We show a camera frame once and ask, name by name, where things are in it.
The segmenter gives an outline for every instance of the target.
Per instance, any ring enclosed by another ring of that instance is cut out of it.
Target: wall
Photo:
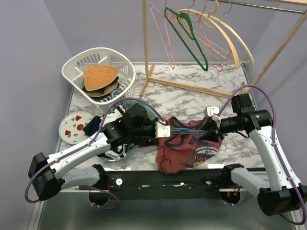
[[[283,42],[300,15],[277,12],[253,50],[257,69],[248,67],[251,82]],[[268,93],[277,113],[277,134],[297,176],[307,184],[306,121],[307,113],[307,22],[296,33],[258,86]],[[269,109],[260,92],[254,91],[260,109]]]
[[[71,55],[41,0],[0,8],[0,229],[25,230],[27,172],[33,155],[55,151],[71,93],[60,70]]]
[[[92,47],[113,48],[131,61],[144,61],[143,33],[142,33],[142,1],[101,1],[101,0],[43,0],[46,4],[56,26],[62,34],[65,43],[71,52],[76,55]],[[158,9],[163,9],[164,0],[147,1],[148,6],[148,31],[150,61],[167,61],[167,57],[157,31],[153,17],[149,11],[149,4],[153,3]],[[196,1],[193,9],[201,11],[203,1]],[[247,3],[266,4],[263,0],[245,0]],[[168,0],[167,5],[174,10],[188,8],[192,0]],[[220,3],[217,17],[228,11],[228,3]],[[214,9],[214,2],[209,1],[206,12]],[[250,50],[256,46],[261,35],[270,22],[273,11],[233,5],[230,13],[225,14],[224,20],[242,37]],[[162,33],[165,35],[163,18],[156,15]],[[172,41],[175,61],[194,61],[170,25],[168,25]],[[224,37],[220,32],[206,29],[208,38],[229,50]],[[240,57],[245,51],[238,42],[234,42]],[[205,48],[205,54],[211,61],[216,62],[212,52]]]

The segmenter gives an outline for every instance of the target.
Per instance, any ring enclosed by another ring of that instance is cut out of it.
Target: plastic basket
[[[122,93],[115,98],[108,96],[99,102],[86,95],[82,88],[84,87],[84,72],[87,65],[109,65],[119,68],[118,82]],[[64,64],[62,75],[84,97],[95,104],[103,114],[106,113],[110,105],[117,99],[133,95],[132,85],[135,81],[135,69],[124,55],[113,49],[98,47],[77,54]]]

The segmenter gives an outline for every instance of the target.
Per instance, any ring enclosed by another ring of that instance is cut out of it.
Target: wooden clothing rack
[[[218,0],[219,2],[228,2],[226,0]],[[289,4],[294,4],[294,5],[302,5],[302,6],[307,6],[307,0],[266,0],[266,1],[275,1],[275,2],[280,2],[280,3],[289,3]],[[296,34],[296,32],[300,29],[300,27],[304,24],[304,22],[307,19],[307,11],[295,11],[295,10],[288,10],[288,9],[282,9],[282,8],[275,8],[275,7],[270,7],[270,6],[259,6],[259,5],[254,5],[254,4],[247,4],[243,2],[235,2],[231,1],[232,4],[234,5],[243,5],[243,6],[249,6],[249,7],[257,7],[257,8],[265,8],[269,10],[275,10],[275,11],[284,11],[284,12],[292,12],[292,13],[300,13],[302,16],[299,18],[299,20],[295,23],[291,31],[288,33],[286,38],[284,39],[283,43],[278,47],[278,49],[275,51],[275,53],[271,56],[271,58],[268,60],[266,65],[263,67],[262,71],[259,73],[257,78],[254,80],[252,85],[257,84],[263,75],[268,71],[272,63],[277,59],[277,57],[280,55],[280,53],[283,51],[283,49],[286,47],[286,45],[289,43],[289,41],[292,39],[292,37]],[[224,92],[220,90],[214,90],[210,88],[205,88],[201,86],[195,86],[191,84],[186,84],[186,83],[181,83],[177,82],[174,80],[165,80],[161,79],[158,77],[152,77],[151,74],[154,70],[154,64],[151,65],[149,69],[149,58],[148,58],[148,27],[147,27],[147,1],[142,0],[142,15],[143,15],[143,39],[144,39],[144,54],[145,54],[145,74],[146,74],[146,79],[143,85],[143,88],[140,93],[140,97],[143,96],[145,89],[148,85],[148,82],[157,82],[160,84],[164,85],[170,85],[170,86],[175,86],[183,89],[188,89],[188,90],[193,90],[197,92],[203,92],[211,95],[216,95],[220,97],[225,97],[229,98],[232,93],[230,92]]]

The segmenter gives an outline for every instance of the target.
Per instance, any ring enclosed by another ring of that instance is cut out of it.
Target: strawberry plate
[[[71,145],[78,144],[88,137],[83,128],[93,119],[93,115],[87,111],[76,111],[68,114],[59,126],[60,138]]]

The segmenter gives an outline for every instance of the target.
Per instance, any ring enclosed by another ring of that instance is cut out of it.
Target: marble table
[[[145,66],[136,65],[135,70],[134,95],[138,96],[145,80]],[[177,65],[175,69],[171,69],[168,65],[156,65],[152,75],[226,92],[233,92],[240,87],[243,81],[247,82],[243,69],[236,70],[233,65],[225,65],[222,72],[217,72],[213,67],[204,72],[198,65]],[[227,101],[226,98],[152,82],[148,83],[143,99],[155,107],[163,118],[175,116],[182,122],[202,120],[205,107],[218,106],[221,108]],[[78,110],[101,115],[100,110],[95,105],[91,104],[77,90],[74,90],[69,112]],[[232,113],[231,105],[227,106],[221,118],[228,116],[235,116]],[[60,144],[60,150],[69,147],[70,145],[63,141]],[[101,164],[106,171],[157,170],[158,165],[155,162],[157,152],[157,146],[140,147],[121,161],[106,162],[99,157],[94,157],[80,164],[77,168]],[[243,138],[238,134],[229,134],[216,156],[193,169],[222,168],[224,165],[232,163],[241,163],[248,168],[263,167],[260,155],[251,139]]]

